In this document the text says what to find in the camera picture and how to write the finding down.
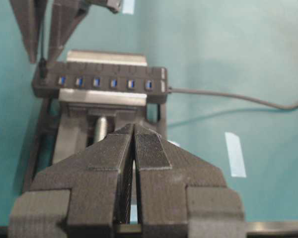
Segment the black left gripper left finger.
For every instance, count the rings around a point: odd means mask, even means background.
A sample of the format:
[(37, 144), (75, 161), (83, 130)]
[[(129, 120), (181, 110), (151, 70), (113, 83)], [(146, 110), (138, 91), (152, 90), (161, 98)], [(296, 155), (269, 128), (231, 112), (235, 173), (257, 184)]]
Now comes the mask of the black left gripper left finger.
[(111, 238), (128, 219), (134, 125), (40, 171), (17, 198), (11, 238)]

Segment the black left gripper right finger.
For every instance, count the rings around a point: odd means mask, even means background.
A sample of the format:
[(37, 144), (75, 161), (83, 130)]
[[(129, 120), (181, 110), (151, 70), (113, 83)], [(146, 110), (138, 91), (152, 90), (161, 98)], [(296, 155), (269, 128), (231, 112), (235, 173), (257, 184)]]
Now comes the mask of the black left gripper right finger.
[(244, 238), (243, 203), (221, 169), (135, 125), (138, 214), (146, 238)]

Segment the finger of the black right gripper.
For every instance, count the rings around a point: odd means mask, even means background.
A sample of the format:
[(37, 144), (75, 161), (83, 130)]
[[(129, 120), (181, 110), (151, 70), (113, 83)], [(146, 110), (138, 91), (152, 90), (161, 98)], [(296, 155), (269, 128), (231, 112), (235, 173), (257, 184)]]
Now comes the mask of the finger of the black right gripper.
[(10, 0), (29, 62), (36, 63), (41, 26), (40, 0)]

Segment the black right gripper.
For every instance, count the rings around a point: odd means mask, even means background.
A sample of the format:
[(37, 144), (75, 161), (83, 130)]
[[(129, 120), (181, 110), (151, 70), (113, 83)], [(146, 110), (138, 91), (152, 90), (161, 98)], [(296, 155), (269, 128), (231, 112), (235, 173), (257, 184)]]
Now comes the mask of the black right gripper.
[(105, 7), (112, 13), (120, 12), (121, 0), (55, 0), (52, 5), (47, 66), (52, 67), (64, 50), (75, 28), (86, 17), (89, 4)]

